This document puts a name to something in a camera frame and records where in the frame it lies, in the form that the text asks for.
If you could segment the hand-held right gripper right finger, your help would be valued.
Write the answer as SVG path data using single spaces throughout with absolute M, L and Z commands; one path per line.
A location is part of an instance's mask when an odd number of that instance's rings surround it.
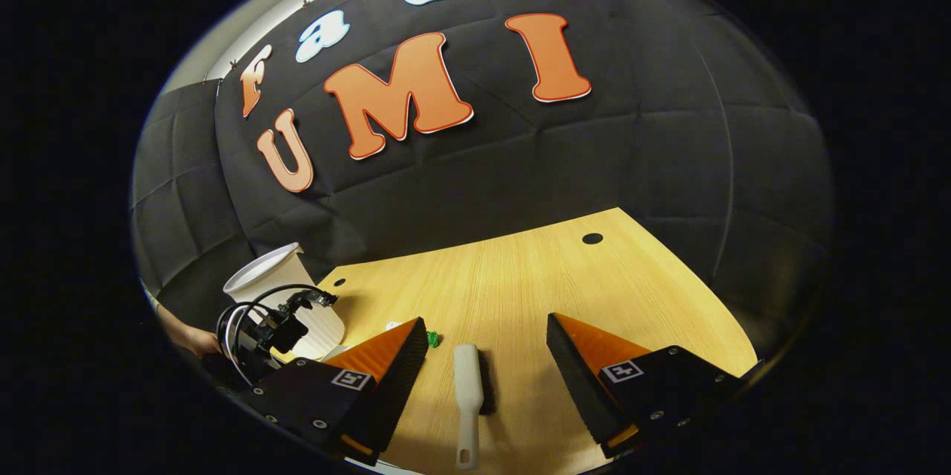
M 606 458 L 681 438 L 744 390 L 685 347 L 651 350 L 560 313 L 546 343 L 588 433 Z

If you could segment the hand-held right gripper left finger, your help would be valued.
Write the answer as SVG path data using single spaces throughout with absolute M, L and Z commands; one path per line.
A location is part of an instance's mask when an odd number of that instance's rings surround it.
M 414 318 L 327 362 L 298 358 L 236 397 L 326 455 L 376 465 L 428 347 L 424 319 Z

